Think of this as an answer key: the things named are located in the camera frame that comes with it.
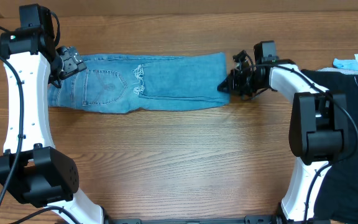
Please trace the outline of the light blue denim jeans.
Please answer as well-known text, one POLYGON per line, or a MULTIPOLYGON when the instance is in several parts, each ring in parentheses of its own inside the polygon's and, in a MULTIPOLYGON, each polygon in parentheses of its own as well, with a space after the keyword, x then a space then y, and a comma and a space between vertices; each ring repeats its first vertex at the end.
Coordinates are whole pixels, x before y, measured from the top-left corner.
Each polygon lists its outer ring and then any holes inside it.
POLYGON ((48 105, 98 113, 124 114, 144 109, 190 111, 224 106, 230 96, 218 91, 225 80, 226 56, 93 54, 86 70, 50 86, 48 105))

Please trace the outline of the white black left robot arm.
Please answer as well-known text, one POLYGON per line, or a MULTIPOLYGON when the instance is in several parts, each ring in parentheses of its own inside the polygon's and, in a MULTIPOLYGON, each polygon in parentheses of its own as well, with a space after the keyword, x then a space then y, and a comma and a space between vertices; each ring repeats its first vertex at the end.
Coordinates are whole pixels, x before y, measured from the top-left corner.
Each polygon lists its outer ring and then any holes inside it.
POLYGON ((52 140, 48 85, 60 86, 86 68, 74 47, 56 47, 56 42, 52 29, 39 26, 0 36, 9 90, 8 130, 0 156, 2 192, 39 212, 52 210, 67 223, 108 223, 104 208, 80 189, 74 160, 52 140))

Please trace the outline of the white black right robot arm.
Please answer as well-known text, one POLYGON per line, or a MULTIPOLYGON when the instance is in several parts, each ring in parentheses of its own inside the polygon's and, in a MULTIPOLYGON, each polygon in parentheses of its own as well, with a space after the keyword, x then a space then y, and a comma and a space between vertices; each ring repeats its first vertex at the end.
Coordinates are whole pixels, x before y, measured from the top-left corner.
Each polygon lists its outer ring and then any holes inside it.
POLYGON ((275 54, 253 62, 246 51, 233 56, 236 63, 218 91, 250 99, 271 89, 291 104, 288 141, 295 165, 290 185, 271 223, 329 223, 314 212, 328 170, 348 148, 346 96, 330 91, 306 75, 291 60, 275 54))

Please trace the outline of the black garment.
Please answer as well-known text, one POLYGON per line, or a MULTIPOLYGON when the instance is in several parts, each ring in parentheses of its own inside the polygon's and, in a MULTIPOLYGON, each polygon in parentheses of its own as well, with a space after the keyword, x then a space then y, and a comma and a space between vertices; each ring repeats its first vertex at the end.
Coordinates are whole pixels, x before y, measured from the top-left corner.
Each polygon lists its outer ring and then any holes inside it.
POLYGON ((327 172, 314 206, 314 214, 323 219, 344 223, 358 223, 358 75, 340 72, 303 73, 329 90, 346 94, 349 123, 348 150, 342 155, 345 161, 333 165, 327 172))

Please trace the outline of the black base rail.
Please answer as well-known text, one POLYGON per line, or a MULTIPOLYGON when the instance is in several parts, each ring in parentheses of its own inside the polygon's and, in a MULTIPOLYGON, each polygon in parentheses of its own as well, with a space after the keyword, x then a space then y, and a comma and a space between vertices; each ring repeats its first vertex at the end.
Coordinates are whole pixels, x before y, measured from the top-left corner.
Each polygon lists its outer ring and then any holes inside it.
POLYGON ((110 224, 282 224, 282 219, 275 215, 246 215, 244 218, 205 218, 205 219, 170 219, 141 220, 138 218, 112 219, 110 224))

